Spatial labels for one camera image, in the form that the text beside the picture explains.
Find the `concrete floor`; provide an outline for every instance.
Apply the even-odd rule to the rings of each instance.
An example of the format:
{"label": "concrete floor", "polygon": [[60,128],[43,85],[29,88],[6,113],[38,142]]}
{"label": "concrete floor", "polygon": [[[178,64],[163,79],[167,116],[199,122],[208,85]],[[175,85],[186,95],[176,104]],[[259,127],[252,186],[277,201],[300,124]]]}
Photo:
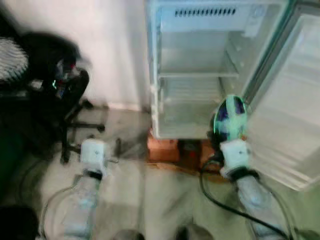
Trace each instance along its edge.
{"label": "concrete floor", "polygon": [[[171,240],[180,225],[191,222],[205,227],[216,240],[250,239],[246,221],[209,202],[200,191],[197,177],[151,169],[144,164],[146,132],[150,126],[147,113],[97,109],[81,112],[79,119],[92,123],[105,122],[106,132],[80,129],[75,135],[70,133],[77,143],[94,134],[97,139],[106,142],[120,137],[126,148],[118,164],[108,165],[109,174],[102,181],[94,240],[111,240],[122,229],[138,230],[147,240]],[[48,198],[70,186],[75,175],[82,172],[78,159],[79,156],[74,153],[70,163],[62,166],[60,153],[57,152],[53,159],[39,163],[23,183],[23,202],[40,214]],[[35,161],[38,159],[33,156],[25,160],[2,204],[12,204],[19,199],[17,189],[22,174]],[[320,229],[320,186],[309,192],[296,192],[271,179],[266,181],[286,201],[298,228]],[[220,201],[238,206],[230,184],[210,183],[208,188]],[[46,221],[49,237],[55,232],[52,225],[59,221],[61,219]]]}

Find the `white wall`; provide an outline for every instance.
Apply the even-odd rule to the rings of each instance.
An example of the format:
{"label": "white wall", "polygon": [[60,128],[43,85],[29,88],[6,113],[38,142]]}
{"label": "white wall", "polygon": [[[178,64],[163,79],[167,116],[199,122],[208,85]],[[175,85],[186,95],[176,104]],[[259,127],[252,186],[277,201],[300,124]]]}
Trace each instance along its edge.
{"label": "white wall", "polygon": [[144,0],[4,0],[23,30],[58,33],[91,63],[85,95],[98,105],[149,105]]}

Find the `refrigerator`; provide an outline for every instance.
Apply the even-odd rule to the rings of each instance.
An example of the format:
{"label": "refrigerator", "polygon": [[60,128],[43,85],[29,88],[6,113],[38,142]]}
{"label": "refrigerator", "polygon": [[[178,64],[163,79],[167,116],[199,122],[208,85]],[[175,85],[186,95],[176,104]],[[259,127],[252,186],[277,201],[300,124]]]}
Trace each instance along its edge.
{"label": "refrigerator", "polygon": [[149,0],[153,136],[206,139],[219,103],[241,96],[251,165],[297,191],[317,183],[319,10],[317,1]]}

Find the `chair caster wheel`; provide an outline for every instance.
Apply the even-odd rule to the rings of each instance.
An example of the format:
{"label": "chair caster wheel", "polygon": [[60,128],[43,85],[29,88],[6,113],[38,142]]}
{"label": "chair caster wheel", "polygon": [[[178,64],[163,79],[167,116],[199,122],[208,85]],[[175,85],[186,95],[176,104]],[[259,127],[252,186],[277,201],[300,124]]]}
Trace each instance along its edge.
{"label": "chair caster wheel", "polygon": [[88,110],[91,110],[94,108],[93,104],[91,102],[89,102],[88,100],[84,100],[82,103],[82,106]]}
{"label": "chair caster wheel", "polygon": [[60,158],[60,163],[62,165],[66,165],[69,162],[69,159],[70,159],[70,152],[69,151],[63,152]]}
{"label": "chair caster wheel", "polygon": [[98,129],[99,133],[103,133],[106,130],[105,125],[100,125],[96,129]]}

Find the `chair leg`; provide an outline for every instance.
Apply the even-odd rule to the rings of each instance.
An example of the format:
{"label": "chair leg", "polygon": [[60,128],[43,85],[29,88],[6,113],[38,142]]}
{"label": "chair leg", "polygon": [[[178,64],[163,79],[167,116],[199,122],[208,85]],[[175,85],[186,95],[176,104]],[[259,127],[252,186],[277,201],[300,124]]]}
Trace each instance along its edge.
{"label": "chair leg", "polygon": [[61,164],[67,164],[70,158],[70,152],[68,149],[68,128],[66,123],[61,124],[62,130],[62,153],[61,153]]}
{"label": "chair leg", "polygon": [[72,146],[68,144],[68,150],[71,152],[75,152],[77,154],[81,154],[81,145],[78,144],[78,145]]}
{"label": "chair leg", "polygon": [[83,128],[83,129],[97,129],[100,133],[106,130],[106,127],[103,124],[91,124],[91,123],[85,123],[85,122],[71,122],[71,123],[68,123],[68,127]]}
{"label": "chair leg", "polygon": [[85,109],[88,109],[88,110],[91,110],[91,109],[94,108],[94,105],[93,105],[91,102],[89,102],[87,99],[84,100],[84,101],[81,103],[81,105],[82,105]]}
{"label": "chair leg", "polygon": [[74,111],[66,118],[65,121],[67,123],[70,123],[81,112],[83,108],[84,106],[82,104],[77,104]]}

